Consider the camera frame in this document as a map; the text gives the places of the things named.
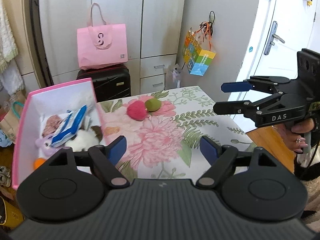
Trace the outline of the person's right hand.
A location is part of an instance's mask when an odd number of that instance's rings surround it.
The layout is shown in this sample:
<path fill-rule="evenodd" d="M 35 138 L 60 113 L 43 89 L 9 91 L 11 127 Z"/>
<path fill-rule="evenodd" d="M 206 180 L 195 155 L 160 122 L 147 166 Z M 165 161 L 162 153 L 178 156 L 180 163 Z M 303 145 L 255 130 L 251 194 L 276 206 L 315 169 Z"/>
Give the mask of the person's right hand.
<path fill-rule="evenodd" d="M 313 119 L 306 119 L 292 126 L 291 129 L 287 129 L 284 124 L 274 126 L 287 148 L 296 153 L 302 153 L 303 148 L 308 147 L 308 143 L 306 143 L 306 139 L 302 135 L 311 132 L 314 127 Z"/>

